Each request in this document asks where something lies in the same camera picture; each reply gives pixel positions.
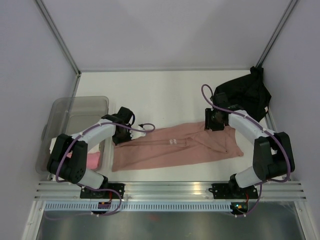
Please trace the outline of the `dusty pink t-shirt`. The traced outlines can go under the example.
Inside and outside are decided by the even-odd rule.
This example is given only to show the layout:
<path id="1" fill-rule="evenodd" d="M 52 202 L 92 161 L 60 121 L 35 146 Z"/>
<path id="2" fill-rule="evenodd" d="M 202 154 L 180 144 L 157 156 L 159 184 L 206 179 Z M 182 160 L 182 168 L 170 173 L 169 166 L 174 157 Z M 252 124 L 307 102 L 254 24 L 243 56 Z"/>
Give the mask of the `dusty pink t-shirt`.
<path id="1" fill-rule="evenodd" d="M 160 128 L 114 148 L 112 171 L 148 170 L 243 157 L 236 131 L 205 129 L 204 122 Z"/>

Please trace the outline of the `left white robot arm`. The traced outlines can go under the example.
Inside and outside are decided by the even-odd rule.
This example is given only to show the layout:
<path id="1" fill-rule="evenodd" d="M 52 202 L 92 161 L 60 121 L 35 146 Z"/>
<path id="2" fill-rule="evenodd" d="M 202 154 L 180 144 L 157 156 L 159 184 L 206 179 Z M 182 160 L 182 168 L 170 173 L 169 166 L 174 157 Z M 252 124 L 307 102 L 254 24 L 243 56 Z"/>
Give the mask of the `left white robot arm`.
<path id="1" fill-rule="evenodd" d="M 103 116 L 82 132 L 60 134 L 51 150 L 47 171 L 62 181 L 91 188 L 98 198 L 106 197 L 109 193 L 107 178 L 87 167 L 88 153 L 109 138 L 114 145 L 131 141 L 134 122 L 134 113 L 122 106 L 117 113 Z"/>

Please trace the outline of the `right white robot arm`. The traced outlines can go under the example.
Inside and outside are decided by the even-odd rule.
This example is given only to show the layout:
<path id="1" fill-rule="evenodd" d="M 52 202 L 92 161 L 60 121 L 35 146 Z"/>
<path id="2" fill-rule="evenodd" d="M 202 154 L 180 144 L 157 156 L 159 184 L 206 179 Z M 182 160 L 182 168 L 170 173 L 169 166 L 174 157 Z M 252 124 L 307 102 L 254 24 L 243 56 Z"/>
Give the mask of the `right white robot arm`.
<path id="1" fill-rule="evenodd" d="M 225 93 L 206 99 L 212 106 L 205 110 L 205 128 L 222 131 L 231 127 L 241 133 L 253 145 L 252 166 L 231 176 L 228 192 L 235 198 L 241 197 L 247 187 L 277 182 L 277 177 L 285 175 L 289 180 L 295 170 L 291 140 L 285 132 L 275 132 L 264 128 L 241 106 L 230 105 Z"/>

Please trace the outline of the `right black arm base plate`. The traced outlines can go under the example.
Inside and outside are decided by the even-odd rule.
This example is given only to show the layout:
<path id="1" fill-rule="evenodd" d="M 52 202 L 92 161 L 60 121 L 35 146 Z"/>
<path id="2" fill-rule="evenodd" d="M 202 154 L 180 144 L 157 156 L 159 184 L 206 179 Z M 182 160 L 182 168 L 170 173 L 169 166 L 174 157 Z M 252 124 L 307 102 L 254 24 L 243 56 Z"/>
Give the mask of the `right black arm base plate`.
<path id="1" fill-rule="evenodd" d="M 245 188 L 231 186 L 228 183 L 213 183 L 208 189 L 215 200 L 250 200 L 258 199 L 257 189 L 252 185 Z"/>

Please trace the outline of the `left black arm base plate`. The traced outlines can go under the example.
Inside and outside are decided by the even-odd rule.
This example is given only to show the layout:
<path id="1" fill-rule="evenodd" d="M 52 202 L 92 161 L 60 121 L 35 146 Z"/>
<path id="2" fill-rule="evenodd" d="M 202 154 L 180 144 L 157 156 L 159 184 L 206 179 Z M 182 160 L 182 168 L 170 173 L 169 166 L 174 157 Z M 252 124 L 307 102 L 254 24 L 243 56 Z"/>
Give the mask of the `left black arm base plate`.
<path id="1" fill-rule="evenodd" d="M 122 199 L 125 193 L 124 183 L 108 182 L 98 189 L 85 187 L 80 192 L 81 199 Z"/>

